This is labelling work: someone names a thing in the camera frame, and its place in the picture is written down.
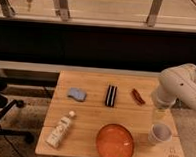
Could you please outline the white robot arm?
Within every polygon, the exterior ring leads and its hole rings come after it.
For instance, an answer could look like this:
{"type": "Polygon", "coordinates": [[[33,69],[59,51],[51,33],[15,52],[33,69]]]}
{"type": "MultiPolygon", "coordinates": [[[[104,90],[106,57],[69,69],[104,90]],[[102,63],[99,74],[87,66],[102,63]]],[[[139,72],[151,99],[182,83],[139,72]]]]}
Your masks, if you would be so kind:
{"type": "Polygon", "coordinates": [[[196,111],[196,65],[183,64],[161,71],[158,86],[152,91],[152,120],[159,122],[177,99],[196,111]]]}

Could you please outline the translucent yellowish gripper finger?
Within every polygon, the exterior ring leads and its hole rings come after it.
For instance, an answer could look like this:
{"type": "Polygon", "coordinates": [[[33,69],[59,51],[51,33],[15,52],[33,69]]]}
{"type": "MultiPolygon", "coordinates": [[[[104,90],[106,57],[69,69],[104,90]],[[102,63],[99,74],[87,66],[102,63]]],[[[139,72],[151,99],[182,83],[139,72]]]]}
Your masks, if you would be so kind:
{"type": "Polygon", "coordinates": [[[154,124],[161,123],[166,114],[164,109],[155,109],[152,113],[152,122],[154,124]]]}

